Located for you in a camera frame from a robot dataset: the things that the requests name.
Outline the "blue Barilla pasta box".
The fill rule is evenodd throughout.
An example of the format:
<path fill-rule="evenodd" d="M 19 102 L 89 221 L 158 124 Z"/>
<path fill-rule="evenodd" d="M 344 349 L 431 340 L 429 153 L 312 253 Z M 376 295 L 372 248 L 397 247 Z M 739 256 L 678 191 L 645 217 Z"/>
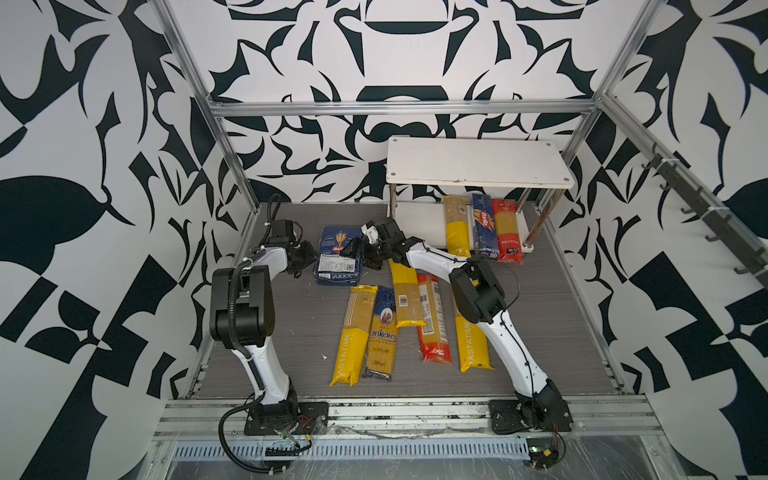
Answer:
<path fill-rule="evenodd" d="M 361 277 L 360 256 L 343 256 L 341 252 L 362 232 L 352 225 L 325 225 L 321 229 L 318 259 L 314 267 L 316 283 L 321 286 L 357 286 Z"/>

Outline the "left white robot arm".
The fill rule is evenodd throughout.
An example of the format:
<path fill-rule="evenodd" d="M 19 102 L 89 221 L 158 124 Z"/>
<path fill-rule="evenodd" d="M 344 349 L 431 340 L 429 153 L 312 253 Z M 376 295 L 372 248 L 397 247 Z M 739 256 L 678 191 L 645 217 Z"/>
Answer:
<path fill-rule="evenodd" d="M 257 246 L 231 268 L 218 269 L 212 279 L 209 331 L 243 366 L 253 395 L 227 412 L 227 419 L 247 415 L 247 436 L 304 434 L 324 422 L 328 405 L 301 402 L 276 353 L 273 334 L 276 306 L 272 280 L 281 273 L 295 278 L 317 260 L 296 222 L 277 217 L 282 198 L 270 196 L 265 231 Z"/>

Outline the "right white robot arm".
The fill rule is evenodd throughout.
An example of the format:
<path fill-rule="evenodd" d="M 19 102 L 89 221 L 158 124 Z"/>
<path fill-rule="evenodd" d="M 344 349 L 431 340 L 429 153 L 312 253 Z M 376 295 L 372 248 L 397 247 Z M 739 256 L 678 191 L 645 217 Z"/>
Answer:
<path fill-rule="evenodd" d="M 539 367 L 516 331 L 505 293 L 485 260 L 451 255 L 418 237 L 408 237 L 387 217 L 361 227 L 362 236 L 341 250 L 379 270 L 385 260 L 432 274 L 450 283 L 459 313 L 478 326 L 503 362 L 514 400 L 488 403 L 491 429 L 499 435 L 524 431 L 569 432 L 572 415 L 555 383 Z"/>

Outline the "blue Barilla spaghetti bag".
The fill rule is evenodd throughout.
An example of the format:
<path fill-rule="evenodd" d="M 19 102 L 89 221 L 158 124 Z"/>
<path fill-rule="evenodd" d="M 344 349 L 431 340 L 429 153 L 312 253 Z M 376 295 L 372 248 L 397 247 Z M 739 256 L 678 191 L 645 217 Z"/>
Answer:
<path fill-rule="evenodd" d="M 486 194 L 473 192 L 471 206 L 475 253 L 482 258 L 497 260 L 500 249 L 492 199 Z"/>

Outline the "red yellow spaghetti bag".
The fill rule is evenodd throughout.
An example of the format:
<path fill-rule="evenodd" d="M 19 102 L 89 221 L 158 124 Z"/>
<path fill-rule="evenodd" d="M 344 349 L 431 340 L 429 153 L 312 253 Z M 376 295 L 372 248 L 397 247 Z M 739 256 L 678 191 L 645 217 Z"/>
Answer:
<path fill-rule="evenodd" d="M 523 252 L 515 203 L 508 200 L 493 199 L 492 208 L 499 245 L 498 260 L 522 264 Z"/>

